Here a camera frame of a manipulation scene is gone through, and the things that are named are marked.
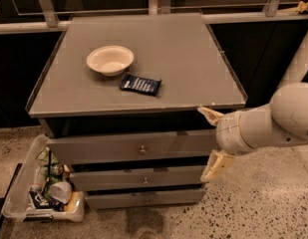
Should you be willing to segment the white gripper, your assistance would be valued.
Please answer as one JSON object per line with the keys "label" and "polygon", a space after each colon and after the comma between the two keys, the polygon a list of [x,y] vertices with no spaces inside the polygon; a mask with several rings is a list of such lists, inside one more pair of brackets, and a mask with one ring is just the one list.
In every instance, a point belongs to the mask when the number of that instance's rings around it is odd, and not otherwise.
{"label": "white gripper", "polygon": [[216,141],[222,149],[213,150],[209,156],[206,168],[200,177],[200,180],[206,183],[214,180],[232,165],[233,155],[252,152],[253,148],[245,142],[241,134],[239,121],[242,112],[223,115],[206,107],[199,107],[197,111],[204,115],[211,125],[216,126]]}

